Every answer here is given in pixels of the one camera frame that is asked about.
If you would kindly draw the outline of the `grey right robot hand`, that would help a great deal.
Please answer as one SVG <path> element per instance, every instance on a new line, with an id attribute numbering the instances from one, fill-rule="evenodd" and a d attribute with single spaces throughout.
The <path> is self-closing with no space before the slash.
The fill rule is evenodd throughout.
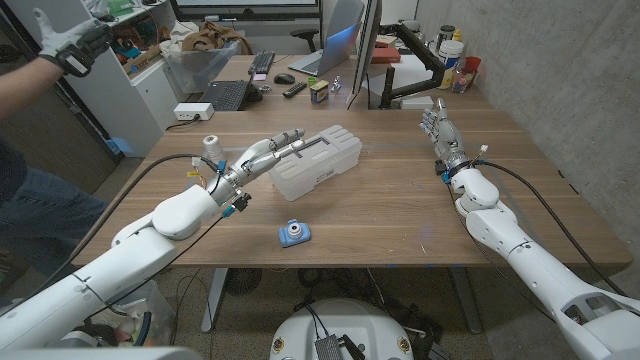
<path id="1" fill-rule="evenodd" d="M 449 120 L 443 98 L 437 100 L 437 110 L 426 110 L 420 122 L 420 128 L 434 144 L 436 156 L 443 162 L 449 173 L 458 171 L 469 163 L 462 137 L 458 129 Z"/>

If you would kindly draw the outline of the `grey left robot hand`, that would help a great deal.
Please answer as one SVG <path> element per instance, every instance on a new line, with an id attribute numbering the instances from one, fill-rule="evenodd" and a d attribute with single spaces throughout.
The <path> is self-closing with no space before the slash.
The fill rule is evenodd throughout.
<path id="1" fill-rule="evenodd" d="M 239 189 L 272 169 L 280 160 L 304 144 L 303 128 L 295 128 L 260 140 L 250 146 L 222 176 L 220 185 Z"/>

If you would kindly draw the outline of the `person's gloved hand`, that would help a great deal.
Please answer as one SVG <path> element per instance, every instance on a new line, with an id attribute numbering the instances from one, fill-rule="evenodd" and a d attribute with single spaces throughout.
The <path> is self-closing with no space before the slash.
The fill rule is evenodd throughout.
<path id="1" fill-rule="evenodd" d="M 95 18 L 58 33 L 43 10 L 34 8 L 33 14 L 42 36 L 38 56 L 61 68 L 65 74 L 87 76 L 96 58 L 110 47 L 113 39 L 111 27 Z"/>

